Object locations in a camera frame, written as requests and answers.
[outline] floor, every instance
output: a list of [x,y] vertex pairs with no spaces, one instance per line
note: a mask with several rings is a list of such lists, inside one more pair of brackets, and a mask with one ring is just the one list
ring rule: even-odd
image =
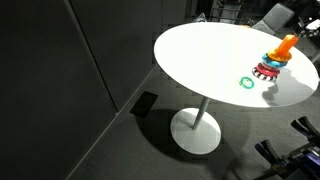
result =
[[[290,30],[277,34],[282,38]],[[296,45],[307,56],[306,39]],[[146,118],[130,113],[144,91],[158,95]],[[280,155],[307,143],[290,123],[307,116],[320,130],[320,90],[292,106],[248,108],[211,100],[207,112],[218,122],[222,140],[207,155],[192,155],[170,136],[170,120],[182,108],[199,107],[202,97],[182,87],[158,66],[118,115],[70,180],[250,180],[269,168],[254,145],[269,139]]]

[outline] dark wall panel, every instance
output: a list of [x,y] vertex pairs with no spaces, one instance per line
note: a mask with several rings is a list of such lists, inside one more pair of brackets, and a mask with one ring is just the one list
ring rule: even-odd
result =
[[0,6],[0,179],[64,179],[115,110],[62,0]]
[[118,110],[151,71],[160,0],[71,0]]

